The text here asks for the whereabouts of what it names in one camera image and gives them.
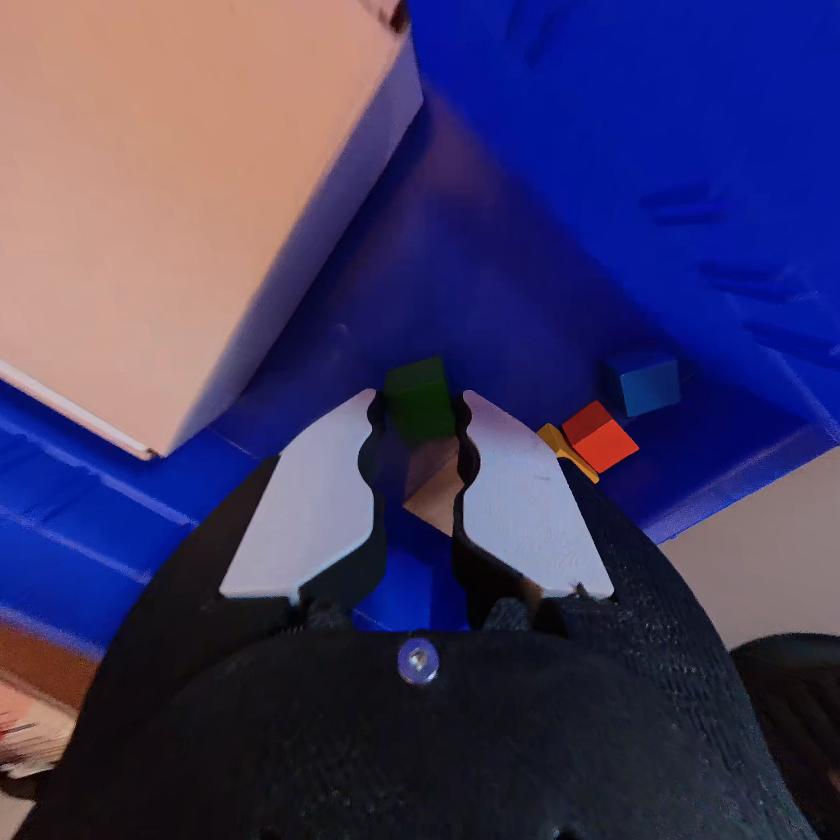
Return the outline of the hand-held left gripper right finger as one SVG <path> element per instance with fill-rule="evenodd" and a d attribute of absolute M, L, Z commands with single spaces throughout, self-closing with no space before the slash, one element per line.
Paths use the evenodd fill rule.
<path fill-rule="evenodd" d="M 452 566 L 469 625 L 501 599 L 604 602 L 616 589 L 559 457 L 537 433 L 475 391 L 455 405 L 458 476 Z"/>

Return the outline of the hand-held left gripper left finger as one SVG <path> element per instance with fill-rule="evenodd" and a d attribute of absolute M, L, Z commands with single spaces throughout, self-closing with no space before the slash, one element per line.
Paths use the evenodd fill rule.
<path fill-rule="evenodd" d="M 382 581 L 384 498 L 375 488 L 382 401 L 363 389 L 281 451 L 219 587 L 227 599 L 331 601 L 352 610 Z"/>

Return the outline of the yellow wooden cube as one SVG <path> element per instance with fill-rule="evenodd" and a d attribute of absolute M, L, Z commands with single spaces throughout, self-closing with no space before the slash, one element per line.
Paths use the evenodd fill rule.
<path fill-rule="evenodd" d="M 592 483 L 596 484 L 600 481 L 598 472 L 572 447 L 559 428 L 546 423 L 538 430 L 537 435 L 552 449 L 557 458 L 568 459 L 574 463 Z"/>

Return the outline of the natural wooden cube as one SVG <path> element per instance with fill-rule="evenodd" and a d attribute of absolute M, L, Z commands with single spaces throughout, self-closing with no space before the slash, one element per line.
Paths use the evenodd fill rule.
<path fill-rule="evenodd" d="M 408 459 L 403 509 L 451 537 L 455 499 L 464 486 L 458 473 L 459 441 L 443 437 L 420 444 Z"/>

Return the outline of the red wooden cube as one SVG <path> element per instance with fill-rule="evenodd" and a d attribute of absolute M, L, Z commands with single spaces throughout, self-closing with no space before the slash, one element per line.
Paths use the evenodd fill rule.
<path fill-rule="evenodd" d="M 599 401 L 590 402 L 563 422 L 561 431 L 599 475 L 639 452 L 638 444 Z"/>

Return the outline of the green wooden cube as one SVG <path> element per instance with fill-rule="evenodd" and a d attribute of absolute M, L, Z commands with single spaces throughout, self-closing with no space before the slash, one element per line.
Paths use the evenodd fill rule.
<path fill-rule="evenodd" d="M 455 414 L 439 355 L 390 369 L 383 394 L 392 424 L 408 447 L 455 436 Z"/>

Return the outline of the blue wooden cube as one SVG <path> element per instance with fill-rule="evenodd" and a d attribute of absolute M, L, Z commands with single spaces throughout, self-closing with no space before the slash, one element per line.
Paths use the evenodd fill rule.
<path fill-rule="evenodd" d="M 681 399 L 677 358 L 662 350 L 634 350 L 602 362 L 603 390 L 626 417 L 637 417 L 678 404 Z"/>

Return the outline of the white cardboard box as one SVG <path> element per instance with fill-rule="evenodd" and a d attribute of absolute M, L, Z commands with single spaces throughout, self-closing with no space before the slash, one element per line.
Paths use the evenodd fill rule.
<path fill-rule="evenodd" d="M 407 2 L 2 2 L 2 380 L 139 459 L 223 413 L 424 101 Z"/>

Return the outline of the blue plastic tray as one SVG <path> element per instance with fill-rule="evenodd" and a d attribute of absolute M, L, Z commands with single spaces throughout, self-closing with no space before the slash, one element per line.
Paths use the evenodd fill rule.
<path fill-rule="evenodd" d="M 2 620 L 100 658 L 175 549 L 363 389 L 439 355 L 530 429 L 599 401 L 671 539 L 838 443 L 838 2 L 407 2 L 423 104 L 235 401 L 141 459 L 2 380 Z M 662 350 L 627 417 L 602 362 Z"/>

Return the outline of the dark cloth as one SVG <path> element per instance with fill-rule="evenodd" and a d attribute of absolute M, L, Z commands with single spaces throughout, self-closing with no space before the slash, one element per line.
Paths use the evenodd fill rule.
<path fill-rule="evenodd" d="M 839 838 L 839 636 L 786 633 L 731 651 L 764 739 L 820 838 Z"/>

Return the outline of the pale papers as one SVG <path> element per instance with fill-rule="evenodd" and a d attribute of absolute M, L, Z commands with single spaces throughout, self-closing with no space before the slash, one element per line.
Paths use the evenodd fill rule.
<path fill-rule="evenodd" d="M 22 779 L 52 770 L 67 748 L 77 717 L 70 707 L 2 681 L 2 774 Z"/>

